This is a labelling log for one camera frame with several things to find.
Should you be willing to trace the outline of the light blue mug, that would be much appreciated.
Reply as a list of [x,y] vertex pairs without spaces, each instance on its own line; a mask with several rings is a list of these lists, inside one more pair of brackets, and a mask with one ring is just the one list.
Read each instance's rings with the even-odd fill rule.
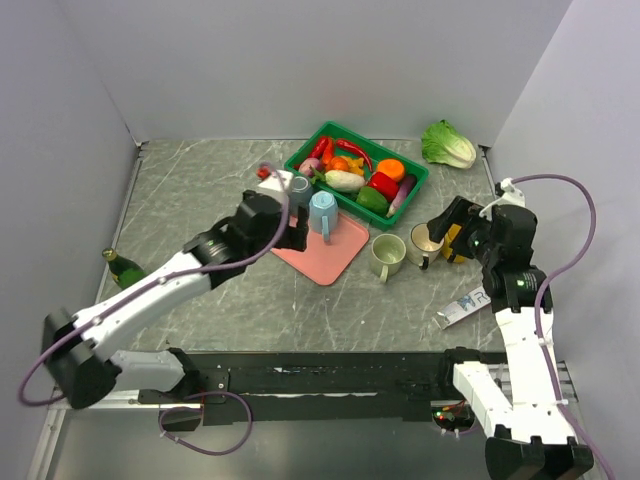
[[312,195],[309,201],[309,226],[319,234],[325,244],[331,243],[331,233],[338,223],[338,204],[335,197],[326,191]]

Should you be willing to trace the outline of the cream mug black handle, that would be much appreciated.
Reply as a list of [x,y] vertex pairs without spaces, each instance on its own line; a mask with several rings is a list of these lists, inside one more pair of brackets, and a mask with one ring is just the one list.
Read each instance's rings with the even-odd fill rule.
[[438,257],[444,241],[433,242],[429,236],[429,229],[426,223],[415,225],[408,237],[406,244],[407,258],[420,270],[425,271]]

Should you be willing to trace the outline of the light green mug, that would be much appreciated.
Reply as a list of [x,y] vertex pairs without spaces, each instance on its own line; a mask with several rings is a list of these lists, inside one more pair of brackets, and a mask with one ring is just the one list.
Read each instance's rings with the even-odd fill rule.
[[381,234],[371,243],[369,266],[380,282],[386,283],[395,275],[406,257],[405,242],[397,235]]

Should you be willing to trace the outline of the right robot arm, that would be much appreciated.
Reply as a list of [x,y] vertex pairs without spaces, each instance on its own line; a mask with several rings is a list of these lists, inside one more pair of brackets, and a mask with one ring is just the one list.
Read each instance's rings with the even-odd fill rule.
[[552,345],[553,301],[545,273],[531,263],[537,224],[523,206],[484,208],[461,196],[427,223],[433,242],[459,226],[452,252],[481,265],[503,338],[509,395],[476,350],[447,350],[436,376],[444,396],[463,396],[470,404],[486,436],[484,458],[493,479],[578,479],[594,466],[591,448],[565,417]]

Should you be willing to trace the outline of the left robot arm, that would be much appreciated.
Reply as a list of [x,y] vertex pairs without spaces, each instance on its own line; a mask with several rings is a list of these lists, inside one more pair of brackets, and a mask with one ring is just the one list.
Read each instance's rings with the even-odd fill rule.
[[304,251],[309,213],[292,217],[279,201],[253,191],[234,215],[197,234],[166,264],[109,300],[45,319],[44,364],[74,409],[92,406],[114,391],[155,390],[177,402],[205,385],[179,348],[126,351],[136,333],[182,303],[245,272],[272,248]]

